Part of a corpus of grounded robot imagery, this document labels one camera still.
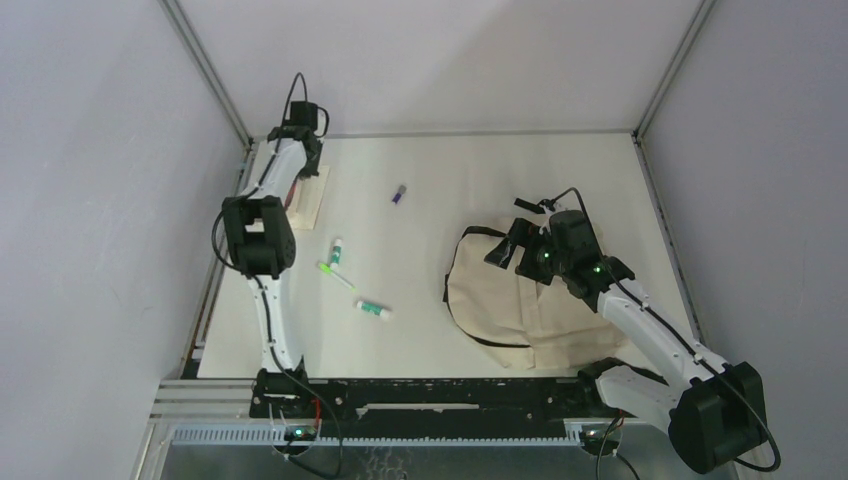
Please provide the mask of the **beige canvas backpack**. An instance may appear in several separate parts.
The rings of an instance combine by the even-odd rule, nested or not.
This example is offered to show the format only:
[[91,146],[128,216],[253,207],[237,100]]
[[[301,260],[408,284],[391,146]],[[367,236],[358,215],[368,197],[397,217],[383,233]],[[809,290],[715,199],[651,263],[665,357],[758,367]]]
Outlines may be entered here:
[[628,345],[626,336],[573,297],[562,280],[544,285],[515,273],[521,247],[514,245],[507,269],[484,262],[518,218],[538,226],[544,220],[522,214],[463,231],[444,278],[443,301],[455,325],[511,370],[569,370],[616,355]]

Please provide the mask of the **Jane Eyre paperback book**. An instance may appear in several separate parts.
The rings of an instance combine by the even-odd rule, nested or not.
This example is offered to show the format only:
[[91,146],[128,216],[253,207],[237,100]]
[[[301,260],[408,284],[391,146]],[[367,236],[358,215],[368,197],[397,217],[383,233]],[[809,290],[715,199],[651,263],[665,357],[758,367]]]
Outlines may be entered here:
[[317,223],[331,167],[321,165],[318,174],[297,180],[286,199],[286,215],[293,230],[313,230]]

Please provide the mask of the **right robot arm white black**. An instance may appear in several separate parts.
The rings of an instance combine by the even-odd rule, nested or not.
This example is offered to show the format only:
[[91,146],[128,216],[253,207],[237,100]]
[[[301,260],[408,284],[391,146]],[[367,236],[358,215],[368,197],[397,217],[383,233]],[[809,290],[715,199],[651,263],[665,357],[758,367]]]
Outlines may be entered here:
[[679,332],[621,260],[603,253],[588,215],[564,210],[535,225],[517,219],[484,260],[507,269],[523,253],[517,275],[549,285],[562,280],[569,293],[617,327],[658,369],[652,377],[606,359],[593,364],[578,402],[592,416],[611,408],[667,434],[679,458],[706,474],[768,444],[777,446],[767,422],[763,382],[747,362],[730,364],[694,337]]

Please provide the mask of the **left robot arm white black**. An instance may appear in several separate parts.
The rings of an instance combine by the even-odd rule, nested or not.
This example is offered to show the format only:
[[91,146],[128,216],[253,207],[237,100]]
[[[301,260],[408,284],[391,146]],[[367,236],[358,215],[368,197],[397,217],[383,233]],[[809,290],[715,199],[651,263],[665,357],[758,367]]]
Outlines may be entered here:
[[304,204],[300,190],[324,177],[320,167],[328,123],[326,109],[318,104],[288,102],[281,123],[264,141],[269,158],[258,178],[222,201],[213,224],[225,243],[215,248],[216,257],[246,280],[255,302],[261,338],[257,378],[271,386],[274,404],[290,417],[305,414],[313,401],[288,295],[302,217],[298,209]]

